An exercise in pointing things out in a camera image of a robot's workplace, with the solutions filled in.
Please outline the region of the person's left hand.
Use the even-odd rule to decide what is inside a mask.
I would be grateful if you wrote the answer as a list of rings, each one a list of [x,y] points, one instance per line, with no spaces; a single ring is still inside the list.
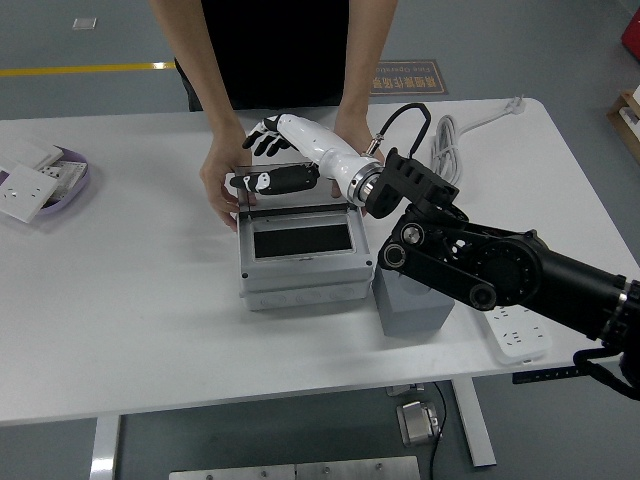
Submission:
[[[339,112],[333,131],[358,154],[365,153],[372,141],[366,115],[362,113]]]

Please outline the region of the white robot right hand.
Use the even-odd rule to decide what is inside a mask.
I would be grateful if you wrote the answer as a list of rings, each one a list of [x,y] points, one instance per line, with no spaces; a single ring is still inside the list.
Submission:
[[[239,190],[262,195],[309,190],[315,187],[318,178],[324,177],[336,182],[348,202],[363,206],[383,170],[377,160],[358,154],[331,130],[292,114],[261,120],[250,131],[243,147],[267,156],[292,147],[309,161],[269,172],[237,174],[230,180]]]

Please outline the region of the person's right hand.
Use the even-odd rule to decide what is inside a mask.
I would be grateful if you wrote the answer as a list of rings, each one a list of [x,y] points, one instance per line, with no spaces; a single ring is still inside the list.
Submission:
[[[213,129],[213,140],[200,169],[207,199],[219,219],[237,231],[238,199],[226,187],[226,178],[239,167],[252,164],[252,153],[243,147],[245,130],[235,122]]]

